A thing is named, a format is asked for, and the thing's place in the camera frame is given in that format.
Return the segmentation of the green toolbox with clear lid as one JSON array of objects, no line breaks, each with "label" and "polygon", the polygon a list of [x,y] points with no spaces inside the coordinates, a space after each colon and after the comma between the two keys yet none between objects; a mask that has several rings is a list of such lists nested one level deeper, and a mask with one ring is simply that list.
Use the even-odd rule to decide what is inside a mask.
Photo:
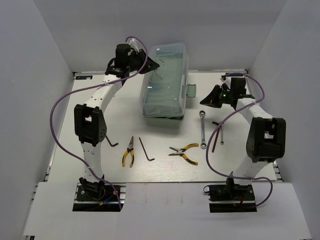
[{"label": "green toolbox with clear lid", "polygon": [[184,43],[154,45],[148,56],[159,65],[143,77],[139,102],[149,126],[175,128],[185,118],[187,98],[197,94],[189,84],[189,56]]}]

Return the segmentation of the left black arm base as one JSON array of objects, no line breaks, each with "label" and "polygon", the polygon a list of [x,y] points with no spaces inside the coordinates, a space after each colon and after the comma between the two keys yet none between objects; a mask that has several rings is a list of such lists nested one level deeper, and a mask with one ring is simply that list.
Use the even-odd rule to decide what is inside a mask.
[{"label": "left black arm base", "polygon": [[78,202],[118,202],[116,191],[110,186],[105,185],[94,189],[79,185],[76,190],[75,200]]}]

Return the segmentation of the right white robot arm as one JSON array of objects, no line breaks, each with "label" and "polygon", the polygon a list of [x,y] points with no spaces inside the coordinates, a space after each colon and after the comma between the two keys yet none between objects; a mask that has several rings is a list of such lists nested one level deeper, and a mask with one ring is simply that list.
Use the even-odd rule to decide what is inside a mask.
[{"label": "right white robot arm", "polygon": [[273,117],[260,107],[263,97],[257,99],[247,93],[245,74],[225,74],[221,81],[200,104],[217,109],[229,105],[234,109],[232,115],[240,113],[250,125],[245,145],[246,157],[236,170],[227,175],[233,182],[225,187],[226,195],[236,200],[243,195],[243,186],[251,185],[265,166],[284,156],[286,121]]}]

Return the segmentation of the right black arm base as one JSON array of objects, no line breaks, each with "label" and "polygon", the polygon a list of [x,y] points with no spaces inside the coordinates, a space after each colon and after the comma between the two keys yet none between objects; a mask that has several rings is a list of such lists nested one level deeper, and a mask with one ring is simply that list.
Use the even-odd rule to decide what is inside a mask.
[{"label": "right black arm base", "polygon": [[226,184],[206,185],[203,192],[209,195],[212,202],[223,201],[255,201],[255,194],[251,185],[227,186]]}]

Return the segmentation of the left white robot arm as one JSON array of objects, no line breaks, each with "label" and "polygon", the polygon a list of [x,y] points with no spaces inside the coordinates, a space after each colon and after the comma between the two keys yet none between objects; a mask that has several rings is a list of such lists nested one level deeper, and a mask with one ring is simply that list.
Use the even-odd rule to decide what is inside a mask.
[{"label": "left white robot arm", "polygon": [[[74,107],[75,134],[81,143],[84,161],[87,163],[83,178],[92,182],[88,193],[99,200],[105,196],[106,187],[99,181],[104,179],[101,166],[101,145],[107,135],[105,110],[116,93],[123,87],[130,73],[146,74],[160,67],[145,50],[135,43],[121,43],[116,46],[115,57],[105,71],[105,83],[99,87],[84,104]],[[116,77],[112,83],[107,76]]]}]

